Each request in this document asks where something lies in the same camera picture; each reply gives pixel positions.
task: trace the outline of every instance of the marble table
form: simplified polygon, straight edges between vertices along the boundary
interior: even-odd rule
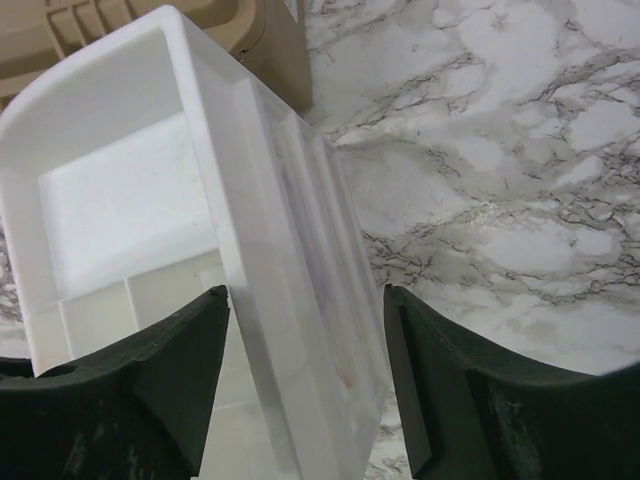
[[[380,285],[554,365],[640,359],[640,2],[308,0]],[[0,238],[0,354],[27,354]],[[368,480],[408,480],[395,400]]]

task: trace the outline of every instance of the white plastic container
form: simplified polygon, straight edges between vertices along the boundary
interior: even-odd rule
[[[206,34],[162,7],[65,59],[0,116],[0,167],[38,373],[226,283],[200,478],[363,478],[390,373],[340,160]]]

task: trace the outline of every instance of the black object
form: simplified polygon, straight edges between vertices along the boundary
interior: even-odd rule
[[[385,330],[414,478],[640,479],[640,364],[594,377],[537,362],[400,287]]]
[[[4,480],[188,480],[200,470],[229,308],[214,288],[96,353],[29,378],[0,361]]]

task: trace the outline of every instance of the beige plastic crate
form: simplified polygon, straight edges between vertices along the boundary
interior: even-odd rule
[[[303,0],[1,0],[0,111],[46,69],[161,5],[179,8],[294,109],[311,105]]]

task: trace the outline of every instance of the plastic bin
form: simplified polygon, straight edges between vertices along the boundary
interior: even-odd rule
[[[3,0],[0,111],[47,68],[165,4],[179,8],[293,108],[311,105],[303,0]]]
[[[390,390],[338,154],[178,10],[0,116],[2,218],[37,372],[211,286],[234,314],[204,479],[361,480]]]

